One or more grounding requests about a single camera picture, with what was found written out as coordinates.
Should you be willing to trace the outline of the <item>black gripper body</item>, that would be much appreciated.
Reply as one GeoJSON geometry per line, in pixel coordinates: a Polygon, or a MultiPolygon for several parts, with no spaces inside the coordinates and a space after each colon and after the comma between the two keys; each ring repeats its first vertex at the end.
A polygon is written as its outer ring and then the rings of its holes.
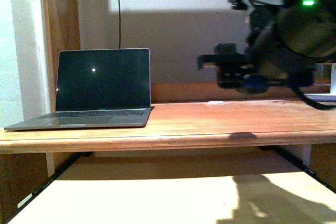
{"type": "Polygon", "coordinates": [[[232,89],[241,94],[263,94],[270,88],[270,81],[258,74],[245,54],[236,51],[235,44],[218,44],[214,54],[200,55],[197,68],[216,68],[217,84],[222,89],[232,89]]]}

